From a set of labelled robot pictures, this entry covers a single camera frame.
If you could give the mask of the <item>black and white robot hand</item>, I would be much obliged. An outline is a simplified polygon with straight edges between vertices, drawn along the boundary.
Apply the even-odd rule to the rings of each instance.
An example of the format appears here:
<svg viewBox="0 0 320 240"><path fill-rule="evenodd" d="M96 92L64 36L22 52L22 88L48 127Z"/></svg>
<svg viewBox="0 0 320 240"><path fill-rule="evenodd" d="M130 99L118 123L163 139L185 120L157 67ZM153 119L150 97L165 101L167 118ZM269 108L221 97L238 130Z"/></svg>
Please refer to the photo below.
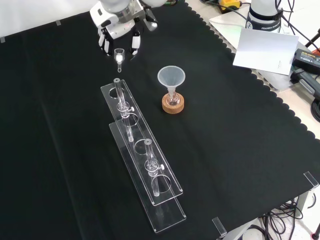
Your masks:
<svg viewBox="0 0 320 240"><path fill-rule="evenodd" d="M113 55L113 42L132 33L130 53L135 56L141 44L141 34L136 23L144 22L149 31L158 27L152 8L158 8L165 0L99 0L89 11L98 30L98 45L108 56Z"/></svg>

